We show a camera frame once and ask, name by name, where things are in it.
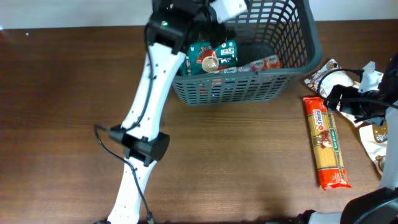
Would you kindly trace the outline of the green Nescafe coffee bag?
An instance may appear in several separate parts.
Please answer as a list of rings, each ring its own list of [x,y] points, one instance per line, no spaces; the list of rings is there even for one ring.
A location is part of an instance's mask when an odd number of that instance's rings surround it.
[[[194,76],[234,67],[238,62],[238,48],[234,40],[227,40],[218,47],[209,42],[196,42],[189,46],[180,76]]]

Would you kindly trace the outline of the beige brown nut pouch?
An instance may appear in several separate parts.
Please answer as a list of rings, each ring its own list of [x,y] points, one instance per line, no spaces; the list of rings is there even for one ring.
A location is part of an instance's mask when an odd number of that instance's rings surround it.
[[[388,128],[382,126],[367,125],[359,128],[361,143],[380,175],[383,175],[386,149],[388,141]]]

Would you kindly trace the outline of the multicolour tissue multipack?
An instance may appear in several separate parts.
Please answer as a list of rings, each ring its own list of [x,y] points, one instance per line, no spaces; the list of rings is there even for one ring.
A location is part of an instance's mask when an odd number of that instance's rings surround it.
[[[241,73],[241,72],[256,72],[265,71],[267,69],[282,68],[278,55],[271,55],[246,64],[242,67],[229,67],[222,70],[217,70],[215,73]]]

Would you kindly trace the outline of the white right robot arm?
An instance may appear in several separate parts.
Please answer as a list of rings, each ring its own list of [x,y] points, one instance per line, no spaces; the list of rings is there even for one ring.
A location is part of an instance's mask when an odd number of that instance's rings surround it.
[[[338,138],[323,120],[324,114],[339,110],[364,121],[388,126],[386,170],[379,188],[351,200],[342,212],[320,213],[307,210],[295,218],[295,223],[394,223],[397,220],[397,56],[394,55],[381,80],[365,70],[355,70],[360,88],[335,85],[327,96],[304,98],[308,118],[314,119],[319,131],[330,135],[331,147],[340,158]]]

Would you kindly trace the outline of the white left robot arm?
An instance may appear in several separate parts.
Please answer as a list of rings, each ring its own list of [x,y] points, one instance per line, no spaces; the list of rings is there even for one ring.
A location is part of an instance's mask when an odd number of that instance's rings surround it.
[[[102,223],[138,223],[141,207],[146,210],[147,222],[155,222],[144,191],[169,146],[169,135],[160,132],[160,119],[172,82],[188,47],[202,32],[212,44],[221,44],[228,36],[224,22],[247,8],[246,1],[152,2],[152,14],[144,27],[144,68],[129,113],[112,128],[94,126],[94,132],[104,131],[124,148],[123,155],[117,157],[124,165],[121,185]]]

